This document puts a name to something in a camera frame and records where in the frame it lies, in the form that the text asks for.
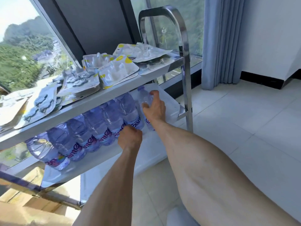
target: bright sky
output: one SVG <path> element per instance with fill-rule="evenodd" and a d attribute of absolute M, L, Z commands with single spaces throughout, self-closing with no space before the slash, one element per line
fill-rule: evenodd
<path fill-rule="evenodd" d="M 29 0 L 0 0 L 0 42 L 10 24 L 21 24 L 34 19 L 38 12 Z"/>

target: right arm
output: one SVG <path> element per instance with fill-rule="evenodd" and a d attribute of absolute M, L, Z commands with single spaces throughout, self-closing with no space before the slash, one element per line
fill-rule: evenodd
<path fill-rule="evenodd" d="M 167 152 L 181 199 L 201 226 L 301 225 L 265 196 L 219 148 L 165 122 L 165 105 L 152 91 L 143 104 Z"/>

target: curtain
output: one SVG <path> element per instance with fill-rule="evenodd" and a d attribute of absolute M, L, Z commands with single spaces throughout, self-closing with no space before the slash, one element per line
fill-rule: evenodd
<path fill-rule="evenodd" d="M 237 52 L 244 0 L 205 0 L 202 88 L 238 83 Z"/>

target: person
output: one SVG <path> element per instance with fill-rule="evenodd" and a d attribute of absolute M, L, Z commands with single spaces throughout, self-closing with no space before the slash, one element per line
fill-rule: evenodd
<path fill-rule="evenodd" d="M 153 102 L 150 107 L 143 104 L 143 112 L 166 148 L 187 209 L 173 209 L 168 215 L 168 220 L 174 218 L 170 225 L 194 225 L 190 215 L 201 226 L 300 225 L 252 184 L 219 148 L 166 123 L 159 92 L 151 94 Z M 133 173 L 141 141 L 140 130 L 126 126 L 121 131 L 121 156 L 95 188 L 73 226 L 131 225 Z"/>

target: blue curtain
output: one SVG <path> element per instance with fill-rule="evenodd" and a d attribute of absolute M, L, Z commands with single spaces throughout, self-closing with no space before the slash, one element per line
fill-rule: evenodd
<path fill-rule="evenodd" d="M 202 88 L 238 83 L 237 52 L 244 0 L 205 0 Z"/>

